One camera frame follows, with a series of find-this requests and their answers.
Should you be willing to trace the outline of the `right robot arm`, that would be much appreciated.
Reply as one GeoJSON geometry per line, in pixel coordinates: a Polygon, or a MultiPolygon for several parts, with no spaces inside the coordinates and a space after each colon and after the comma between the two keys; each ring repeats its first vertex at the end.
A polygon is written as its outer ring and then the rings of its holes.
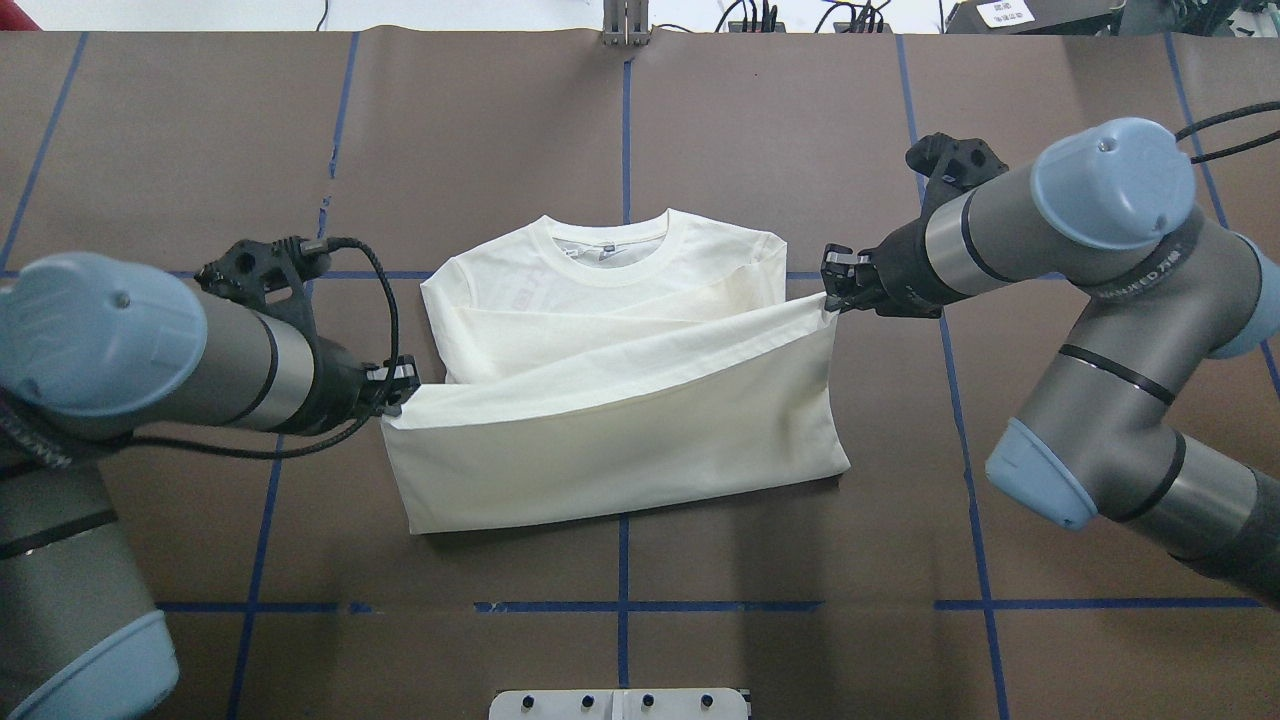
{"type": "Polygon", "coordinates": [[[1277,264],[1198,206],[1178,137],[1123,117],[1018,169],[945,133],[905,160],[927,181],[918,218],[872,249],[827,245],[826,309],[937,319],[1060,274],[1087,305],[987,459],[988,480],[1057,527],[1105,518],[1276,607],[1277,480],[1165,418],[1203,361],[1277,333],[1277,264]]]}

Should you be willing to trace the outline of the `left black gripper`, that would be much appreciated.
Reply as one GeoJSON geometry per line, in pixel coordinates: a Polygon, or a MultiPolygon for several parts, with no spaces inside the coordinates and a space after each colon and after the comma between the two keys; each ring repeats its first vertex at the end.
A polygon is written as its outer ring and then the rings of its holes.
{"type": "Polygon", "coordinates": [[[320,436],[370,411],[399,416],[421,384],[413,355],[381,363],[360,363],[329,340],[311,343],[315,352],[312,387],[300,409],[300,433],[320,436]]]}

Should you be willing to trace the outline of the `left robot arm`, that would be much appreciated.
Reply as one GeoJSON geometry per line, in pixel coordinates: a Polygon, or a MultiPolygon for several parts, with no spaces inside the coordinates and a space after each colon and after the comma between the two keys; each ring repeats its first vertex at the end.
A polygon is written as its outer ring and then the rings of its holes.
{"type": "Polygon", "coordinates": [[[3,288],[3,716],[138,719],[179,678],[100,471],[131,448],[283,461],[325,451],[419,387],[376,254],[355,238],[242,240],[192,282],[60,252],[3,288]],[[316,329],[339,250],[372,266],[383,363],[316,329]]]}

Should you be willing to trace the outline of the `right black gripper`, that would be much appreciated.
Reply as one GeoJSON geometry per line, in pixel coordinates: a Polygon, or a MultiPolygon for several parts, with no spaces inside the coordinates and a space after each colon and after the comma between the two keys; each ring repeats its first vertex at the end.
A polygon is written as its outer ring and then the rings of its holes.
{"type": "Polygon", "coordinates": [[[919,222],[897,228],[878,246],[859,252],[826,245],[820,273],[854,279],[823,281],[826,313],[856,309],[881,316],[938,319],[942,315],[946,288],[927,260],[919,222]]]}

